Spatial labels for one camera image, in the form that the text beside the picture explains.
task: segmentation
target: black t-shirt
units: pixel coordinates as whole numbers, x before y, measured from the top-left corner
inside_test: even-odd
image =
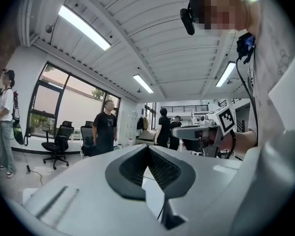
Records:
[[[167,141],[169,139],[169,134],[171,133],[170,124],[171,122],[166,116],[162,116],[158,120],[158,125],[162,125],[161,132],[159,133],[157,137],[158,144],[167,144]]]
[[[113,114],[108,115],[101,112],[96,116],[93,126],[97,127],[97,145],[112,145],[114,143],[114,127],[117,126],[117,120]]]
[[[171,129],[171,134],[170,134],[170,137],[173,137],[172,136],[172,129],[173,128],[178,128],[178,127],[181,127],[181,122],[176,122],[176,121],[172,121],[171,124],[170,124],[170,129]]]

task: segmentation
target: ceiling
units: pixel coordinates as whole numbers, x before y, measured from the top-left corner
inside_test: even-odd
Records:
[[[65,4],[110,43],[103,51],[58,16]],[[179,11],[188,0],[34,0],[29,23],[34,45],[60,54],[101,82],[138,102],[246,97],[236,70],[232,84],[216,88],[228,61],[237,58],[236,41],[244,32],[187,34]],[[53,26],[47,33],[46,25]],[[243,77],[247,65],[239,65]],[[151,85],[149,94],[132,76]]]

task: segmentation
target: white t-shirt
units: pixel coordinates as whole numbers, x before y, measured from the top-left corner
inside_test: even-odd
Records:
[[[285,130],[268,94],[295,56],[295,29],[274,0],[260,0],[260,4],[260,27],[256,38],[255,56],[251,57],[253,67],[250,64],[247,87],[255,98],[258,145],[263,146],[267,140]],[[250,106],[248,130],[257,133],[252,106]]]
[[[9,113],[3,116],[0,121],[11,121],[13,113],[13,91],[10,88],[4,90],[0,96],[0,111],[5,108],[9,111]]]

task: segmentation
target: floor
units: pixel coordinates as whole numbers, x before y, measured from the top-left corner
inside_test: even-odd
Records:
[[[66,160],[69,162],[67,167],[65,163],[58,161],[56,163],[56,170],[53,170],[53,161],[46,161],[43,163],[43,158],[47,155],[29,154],[22,152],[13,152],[16,167],[16,174],[12,178],[6,177],[6,171],[0,169],[0,191],[3,196],[13,199],[18,203],[23,202],[23,190],[26,188],[40,188],[42,184],[48,183],[57,174],[63,172],[67,168],[74,165],[74,163],[81,160],[79,154],[67,155]],[[26,165],[29,165],[32,171],[36,171],[42,175],[40,182],[40,175],[31,172],[27,174]]]

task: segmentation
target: person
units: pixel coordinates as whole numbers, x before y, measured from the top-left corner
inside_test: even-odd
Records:
[[[161,118],[158,120],[158,128],[156,131],[154,143],[155,145],[168,148],[167,142],[169,139],[170,130],[170,120],[167,118],[166,108],[160,110]]]
[[[175,116],[175,119],[170,124],[170,129],[172,131],[174,128],[178,128],[178,127],[181,127],[180,116]],[[177,150],[179,147],[179,138],[173,137],[172,134],[170,133],[169,140],[170,140],[169,148],[173,150]]]
[[[14,165],[13,152],[10,144],[12,136],[12,113],[13,113],[13,86],[14,71],[8,70],[2,76],[4,90],[0,95],[0,151],[1,151],[1,170],[7,170],[6,176],[12,178],[16,172]]]
[[[246,153],[262,146],[284,131],[281,118],[268,93],[274,88],[295,56],[295,31],[274,0],[190,0],[196,25],[205,30],[246,30],[256,39],[247,87],[256,103],[257,123],[250,106],[248,132],[236,133],[234,151]],[[213,142],[215,134],[209,133]],[[230,150],[232,137],[226,135],[222,150]]]
[[[94,145],[97,154],[103,154],[114,150],[114,141],[117,141],[117,120],[112,114],[114,102],[104,102],[104,111],[99,113],[92,127]]]

